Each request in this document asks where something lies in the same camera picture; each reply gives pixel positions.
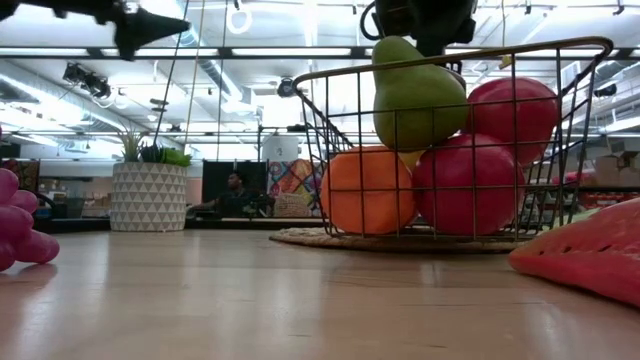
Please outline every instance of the man sitting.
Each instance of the man sitting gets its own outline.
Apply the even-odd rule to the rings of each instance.
[[[259,195],[246,190],[244,183],[245,177],[234,170],[227,179],[228,191],[215,200],[189,208],[187,212],[194,214],[198,211],[216,211],[222,217],[248,217]]]

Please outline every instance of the geometric patterned planter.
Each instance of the geometric patterned planter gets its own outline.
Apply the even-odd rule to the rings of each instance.
[[[111,230],[179,231],[186,215],[187,168],[142,162],[113,166]]]

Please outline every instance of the round jute mat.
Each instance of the round jute mat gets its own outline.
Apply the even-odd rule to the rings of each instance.
[[[411,234],[386,237],[362,237],[356,235],[331,236],[324,228],[283,229],[269,237],[270,240],[288,244],[335,248],[345,250],[366,250],[401,253],[505,253],[527,243],[522,239],[483,239],[469,241],[464,238],[438,237],[432,234]]]

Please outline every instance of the wooden table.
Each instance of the wooden table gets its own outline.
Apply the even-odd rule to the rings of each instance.
[[[0,359],[636,359],[640,312],[504,255],[391,255],[268,232],[59,235],[0,275]]]

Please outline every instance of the toy watermelon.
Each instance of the toy watermelon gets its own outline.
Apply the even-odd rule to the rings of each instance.
[[[525,274],[640,307],[640,199],[553,229],[509,255]]]

